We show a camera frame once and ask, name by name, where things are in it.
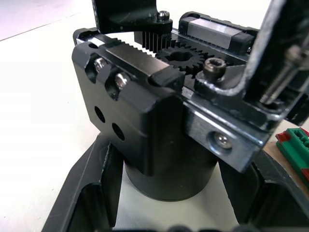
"mounting hole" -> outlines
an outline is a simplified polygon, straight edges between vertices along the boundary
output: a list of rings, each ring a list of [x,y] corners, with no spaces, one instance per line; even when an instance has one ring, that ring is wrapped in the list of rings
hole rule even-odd
[[[121,139],[122,141],[125,140],[125,135],[116,123],[112,123],[112,129],[114,130],[115,134],[118,136],[119,139]]]
[[[95,106],[95,112],[96,112],[98,118],[101,120],[101,122],[105,123],[105,117],[104,117],[102,111],[100,111],[100,109],[96,106]]]
[[[168,61],[188,61],[191,57],[193,57],[191,52],[173,52],[165,58]]]
[[[94,43],[90,43],[90,44],[88,44],[88,46],[91,47],[91,48],[98,48],[98,46],[96,46]]]
[[[230,139],[225,135],[213,131],[207,136],[207,140],[210,145],[210,149],[218,155],[228,155],[232,152],[232,144]]]

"green connector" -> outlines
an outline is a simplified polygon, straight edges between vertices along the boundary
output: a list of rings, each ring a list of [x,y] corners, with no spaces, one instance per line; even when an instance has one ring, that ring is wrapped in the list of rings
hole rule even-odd
[[[301,128],[277,134],[277,147],[309,188],[309,138]]]

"red component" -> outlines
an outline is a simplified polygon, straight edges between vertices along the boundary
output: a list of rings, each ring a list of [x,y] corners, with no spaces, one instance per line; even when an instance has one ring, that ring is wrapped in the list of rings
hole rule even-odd
[[[278,139],[279,143],[289,141],[291,139],[291,136],[288,132],[284,131],[280,134],[276,134],[276,138]]]
[[[301,128],[301,130],[309,137],[309,132],[306,131],[304,128]]]
[[[300,169],[303,177],[307,180],[307,182],[309,183],[309,168],[302,168]]]

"black cylinder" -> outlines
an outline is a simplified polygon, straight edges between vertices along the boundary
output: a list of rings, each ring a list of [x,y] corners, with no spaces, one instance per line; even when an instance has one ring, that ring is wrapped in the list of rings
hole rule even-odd
[[[160,174],[145,176],[126,162],[126,173],[144,195],[161,201],[181,201],[198,194],[208,183],[217,158],[196,144],[184,149],[178,159]]]

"spur gear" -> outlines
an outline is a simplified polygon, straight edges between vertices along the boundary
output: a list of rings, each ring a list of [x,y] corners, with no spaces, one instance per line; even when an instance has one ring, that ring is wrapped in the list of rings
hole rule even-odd
[[[155,55],[157,59],[160,59],[174,68],[179,69],[186,74],[195,75],[202,70],[203,62],[205,61],[201,51],[197,51],[196,48],[189,46],[169,47],[163,48]]]

